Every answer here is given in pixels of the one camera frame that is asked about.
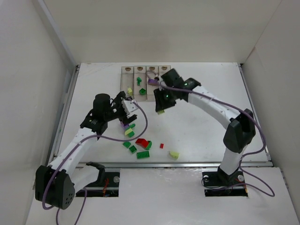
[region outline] white floor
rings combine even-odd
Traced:
[[[205,197],[201,169],[122,169],[119,197],[88,198],[77,225],[299,225],[279,168],[247,168],[275,191],[274,198],[248,188],[249,197]],[[247,183],[270,192],[245,175]],[[60,212],[73,225],[83,198]],[[55,224],[56,209],[33,201],[27,225]]]
[[[60,146],[63,151],[75,136],[80,123],[92,108],[98,93],[107,93],[114,98],[120,91],[122,66],[171,65],[183,79],[198,80],[208,91],[221,100],[241,109],[251,105],[240,75],[237,63],[83,63],[81,64],[75,91]],[[135,154],[122,146],[121,142],[100,139],[83,157],[82,162],[174,162],[168,151],[177,151],[180,157],[176,162],[221,162],[225,151],[223,137],[225,130],[212,117],[199,108],[184,101],[165,111],[155,113],[155,102],[140,102],[146,112],[149,127],[142,138],[151,140],[153,145],[150,158],[136,159]],[[139,134],[145,126],[145,119],[137,112],[135,133]],[[125,139],[118,121],[108,124],[104,135]],[[262,146],[258,135],[253,139],[247,152],[256,151]],[[267,161],[266,154],[249,156],[244,161]]]

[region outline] yellow block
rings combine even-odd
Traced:
[[[125,131],[125,136],[128,135],[129,133],[131,133],[133,130],[131,128],[129,128],[128,130]]]
[[[132,95],[133,95],[132,89],[131,89],[131,88],[128,88],[128,89],[127,89],[127,93],[128,93],[130,96],[132,96]]]
[[[178,159],[179,153],[175,151],[170,151],[170,156],[172,156],[174,159]]]

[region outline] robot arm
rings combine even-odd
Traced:
[[[159,112],[173,107],[176,105],[177,99],[183,99],[203,109],[226,129],[223,139],[226,149],[223,160],[218,167],[217,177],[219,181],[217,183],[219,184],[218,186],[228,186],[228,184],[240,174],[238,172],[240,160],[247,145],[251,143],[255,136],[255,126],[253,122],[244,114],[212,101],[212,99],[217,98],[209,93],[198,81],[193,78],[184,81],[175,69],[171,69],[162,75],[159,82],[162,86],[192,90],[211,97],[211,99],[207,99],[192,92],[170,90],[160,87],[154,90],[156,101],[155,110]],[[253,117],[253,113],[249,109],[246,109],[245,112]]]
[[[71,143],[48,166],[41,165],[37,169],[35,198],[39,201],[43,200],[45,188],[53,173],[77,145],[79,145],[77,149],[59,168],[55,179],[50,185],[45,203],[60,209],[66,209],[72,202],[76,192],[89,183],[97,180],[101,181],[104,178],[105,169],[104,166],[97,163],[87,163],[87,166],[77,174],[73,175],[73,172],[84,154],[105,132],[109,121],[119,119],[126,125],[136,119],[136,115],[129,116],[131,112],[138,109],[134,102],[136,103],[135,100],[126,98],[123,91],[115,99],[111,99],[107,94],[96,95],[93,109],[85,117]]]

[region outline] white wall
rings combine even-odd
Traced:
[[[244,62],[281,0],[45,0],[77,63]]]
[[[275,166],[300,217],[300,1],[282,0],[243,71]]]
[[[0,223],[20,225],[67,72],[30,0],[0,0],[0,69]]]

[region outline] screw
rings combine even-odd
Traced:
[[[210,180],[209,180],[209,176],[208,176],[208,175],[204,175],[204,176],[203,176],[203,180],[204,180],[204,182],[210,181]]]
[[[119,181],[120,181],[120,177],[118,177],[118,176],[115,176],[115,177],[113,178],[113,181],[114,181],[115,183],[119,183]]]
[[[245,180],[245,178],[244,178],[243,175],[239,175],[239,176],[238,176],[238,180],[239,180],[240,182],[243,182],[243,181]]]

